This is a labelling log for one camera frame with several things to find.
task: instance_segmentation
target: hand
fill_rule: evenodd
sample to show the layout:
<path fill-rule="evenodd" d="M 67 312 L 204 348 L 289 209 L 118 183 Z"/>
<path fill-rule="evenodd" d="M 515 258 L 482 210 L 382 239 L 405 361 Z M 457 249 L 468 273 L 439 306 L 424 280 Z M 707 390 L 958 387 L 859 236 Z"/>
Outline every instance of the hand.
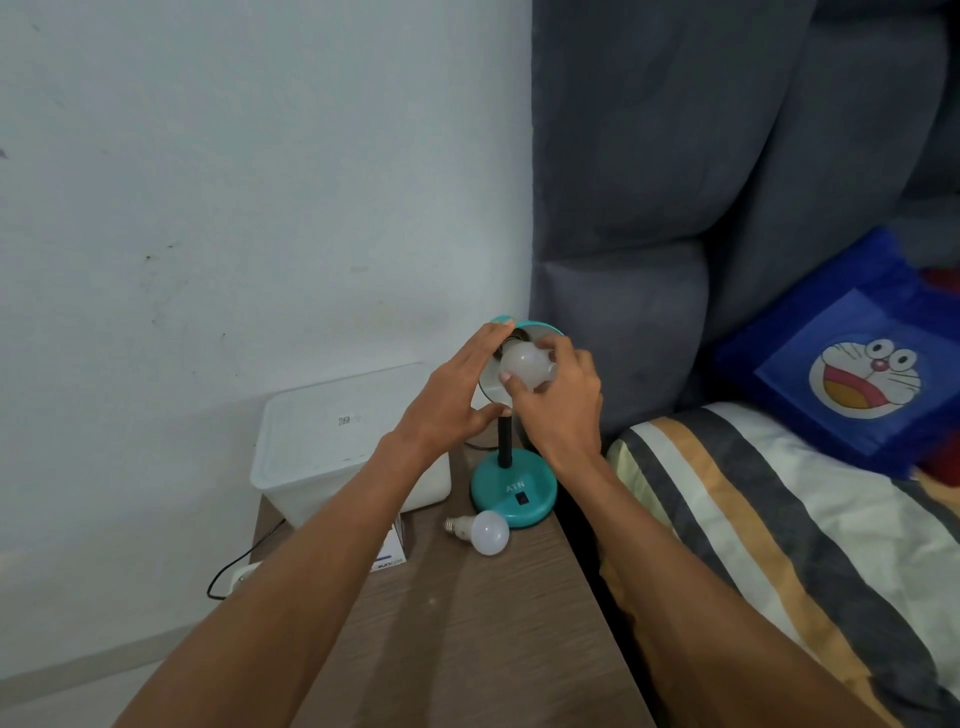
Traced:
<path fill-rule="evenodd" d="M 420 450 L 427 466 L 448 450 L 479 435 L 510 414 L 504 404 L 473 409 L 470 402 L 480 373 L 514 330 L 515 322 L 485 324 L 453 358 L 430 375 L 423 391 L 403 413 L 394 433 Z"/>
<path fill-rule="evenodd" d="M 531 442 L 563 477 L 600 455 L 600 377 L 590 352 L 574 351 L 566 336 L 545 336 L 537 346 L 553 349 L 557 359 L 557 377 L 543 392 L 531 392 L 516 376 L 501 379 Z"/>

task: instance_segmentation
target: gray upholstered headboard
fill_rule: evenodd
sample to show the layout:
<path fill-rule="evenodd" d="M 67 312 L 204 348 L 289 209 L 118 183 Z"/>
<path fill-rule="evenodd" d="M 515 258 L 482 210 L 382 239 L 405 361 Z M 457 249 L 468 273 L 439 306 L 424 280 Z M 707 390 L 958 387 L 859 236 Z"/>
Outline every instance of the gray upholstered headboard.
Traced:
<path fill-rule="evenodd" d="M 605 433 L 875 225 L 960 261 L 959 36 L 960 0 L 534 0 L 531 311 Z"/>

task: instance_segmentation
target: lamp base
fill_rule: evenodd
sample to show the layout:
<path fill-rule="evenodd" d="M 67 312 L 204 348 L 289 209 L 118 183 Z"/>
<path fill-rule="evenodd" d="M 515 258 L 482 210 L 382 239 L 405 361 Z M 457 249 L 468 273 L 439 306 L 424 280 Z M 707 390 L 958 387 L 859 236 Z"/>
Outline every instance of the lamp base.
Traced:
<path fill-rule="evenodd" d="M 477 511 L 496 511 L 511 528 L 526 528 L 547 517 L 557 502 L 557 476 L 530 450 L 513 449 L 513 463 L 501 468 L 492 452 L 470 480 Z"/>

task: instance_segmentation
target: baseboard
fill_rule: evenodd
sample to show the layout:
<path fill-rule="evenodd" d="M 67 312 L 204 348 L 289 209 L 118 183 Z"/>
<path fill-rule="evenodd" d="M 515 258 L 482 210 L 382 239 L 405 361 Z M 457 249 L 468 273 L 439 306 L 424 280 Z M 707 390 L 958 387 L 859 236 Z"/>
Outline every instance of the baseboard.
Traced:
<path fill-rule="evenodd" d="M 41 667 L 4 678 L 0 680 L 0 710 L 92 683 L 118 672 L 159 662 L 165 659 L 195 626 L 188 624 L 59 665 Z"/>

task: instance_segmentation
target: striped blanket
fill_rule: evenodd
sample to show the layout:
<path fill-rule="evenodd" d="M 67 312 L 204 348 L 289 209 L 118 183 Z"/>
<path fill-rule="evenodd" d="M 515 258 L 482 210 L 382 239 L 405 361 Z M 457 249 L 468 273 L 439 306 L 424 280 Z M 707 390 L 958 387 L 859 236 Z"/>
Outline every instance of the striped blanket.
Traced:
<path fill-rule="evenodd" d="M 729 402 L 637 425 L 608 460 L 659 521 L 890 725 L 960 725 L 957 491 L 852 468 Z M 610 582 L 609 565 L 602 573 Z"/>

